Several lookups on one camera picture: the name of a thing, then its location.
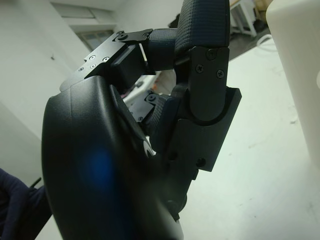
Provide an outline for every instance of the screw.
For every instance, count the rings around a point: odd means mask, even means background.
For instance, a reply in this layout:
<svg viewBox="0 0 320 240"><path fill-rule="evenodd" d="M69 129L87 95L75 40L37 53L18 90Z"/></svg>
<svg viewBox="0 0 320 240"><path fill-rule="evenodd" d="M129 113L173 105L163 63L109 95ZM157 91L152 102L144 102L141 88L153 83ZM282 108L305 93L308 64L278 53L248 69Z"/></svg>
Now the screw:
<svg viewBox="0 0 320 240"><path fill-rule="evenodd" d="M217 57L217 50L216 49L209 49L205 53L206 59L209 61L215 60Z"/></svg>
<svg viewBox="0 0 320 240"><path fill-rule="evenodd" d="M204 71L205 67L201 64L198 64L196 67L195 67L195 70L198 74L202 73Z"/></svg>
<svg viewBox="0 0 320 240"><path fill-rule="evenodd" d="M225 76L225 72L222 71L222 70L218 70L216 72L216 76L217 76L218 79L222 79Z"/></svg>
<svg viewBox="0 0 320 240"><path fill-rule="evenodd" d="M121 33L119 36L118 36L118 40L124 40L128 37L128 34L126 33Z"/></svg>
<svg viewBox="0 0 320 240"><path fill-rule="evenodd" d="M206 165L206 160L204 158L199 158L195 164L198 168L203 168Z"/></svg>
<svg viewBox="0 0 320 240"><path fill-rule="evenodd" d="M149 95L147 98L146 98L146 100L147 101L150 101L150 102L153 102L154 100L156 99L156 96L155 95Z"/></svg>

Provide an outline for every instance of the white object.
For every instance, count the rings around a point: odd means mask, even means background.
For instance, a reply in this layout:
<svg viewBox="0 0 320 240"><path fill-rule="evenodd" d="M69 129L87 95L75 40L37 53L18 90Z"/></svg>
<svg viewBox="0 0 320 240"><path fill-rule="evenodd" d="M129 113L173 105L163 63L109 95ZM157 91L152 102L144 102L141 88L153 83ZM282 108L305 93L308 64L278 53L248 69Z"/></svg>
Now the white object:
<svg viewBox="0 0 320 240"><path fill-rule="evenodd" d="M266 14L310 156L318 166L320 166L319 12L319 0L274 0Z"/></svg>
<svg viewBox="0 0 320 240"><path fill-rule="evenodd" d="M261 47L229 63L243 97L213 171L191 183L184 240L319 240L320 176L274 42Z"/></svg>
<svg viewBox="0 0 320 240"><path fill-rule="evenodd" d="M152 88L153 84L155 83L157 77L159 76L160 72L157 72L156 75L143 75L136 81L136 84L139 82L143 82L140 87L135 87L129 94L126 96L123 101L126 106L129 108L139 97L141 94L144 94L145 91Z"/></svg>
<svg viewBox="0 0 320 240"><path fill-rule="evenodd" d="M248 34L252 37L257 36L256 29L254 27L254 21L256 20L254 9L255 4L252 0L230 0L230 21L231 26L236 26L239 31L232 29L233 32L240 32L242 34ZM244 24L249 27L250 31L244 29Z"/></svg>

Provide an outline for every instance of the person's arm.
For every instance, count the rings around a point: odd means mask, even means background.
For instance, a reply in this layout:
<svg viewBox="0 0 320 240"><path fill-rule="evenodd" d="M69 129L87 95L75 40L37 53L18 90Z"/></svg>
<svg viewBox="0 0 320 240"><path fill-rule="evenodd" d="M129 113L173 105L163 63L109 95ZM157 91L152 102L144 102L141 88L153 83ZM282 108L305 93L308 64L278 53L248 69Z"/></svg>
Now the person's arm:
<svg viewBox="0 0 320 240"><path fill-rule="evenodd" d="M19 219L27 204L29 188L0 168L0 189L10 198L1 240L14 240Z"/></svg>

